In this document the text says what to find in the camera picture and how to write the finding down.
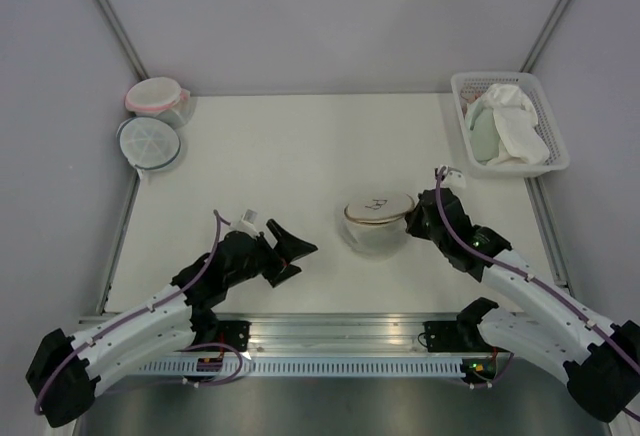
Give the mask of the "beige mesh laundry bag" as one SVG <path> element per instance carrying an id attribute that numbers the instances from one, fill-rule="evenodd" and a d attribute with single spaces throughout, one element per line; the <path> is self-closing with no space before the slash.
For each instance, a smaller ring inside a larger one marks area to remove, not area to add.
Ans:
<path id="1" fill-rule="evenodd" d="M 338 211 L 338 234 L 355 253 L 390 257 L 406 243 L 405 216 L 414 208 L 414 198 L 404 192 L 360 194 Z"/>

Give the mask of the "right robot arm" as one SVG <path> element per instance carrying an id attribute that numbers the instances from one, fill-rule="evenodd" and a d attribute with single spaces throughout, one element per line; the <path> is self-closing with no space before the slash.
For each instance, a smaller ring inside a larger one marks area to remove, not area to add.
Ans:
<path id="1" fill-rule="evenodd" d="M 432 242 L 450 265 L 522 311 L 479 298 L 458 316 L 459 344 L 504 349 L 560 381 L 590 416 L 610 423 L 630 415 L 639 395 L 639 326 L 617 324 L 545 283 L 494 230 L 475 225 L 448 188 L 425 190 L 405 217 L 407 232 Z"/>

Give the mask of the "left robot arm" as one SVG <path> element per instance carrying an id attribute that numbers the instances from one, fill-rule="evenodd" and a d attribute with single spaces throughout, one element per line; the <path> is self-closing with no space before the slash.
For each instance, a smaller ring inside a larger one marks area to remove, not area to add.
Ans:
<path id="1" fill-rule="evenodd" d="M 277 287 L 300 273 L 297 260 L 318 249 L 273 219 L 266 227 L 274 245 L 248 222 L 218 230 L 208 252 L 145 302 L 89 329 L 46 334 L 25 375 L 35 414 L 52 428 L 65 426 L 145 364 L 189 348 L 212 349 L 218 340 L 212 309 L 231 288 L 257 276 Z"/>

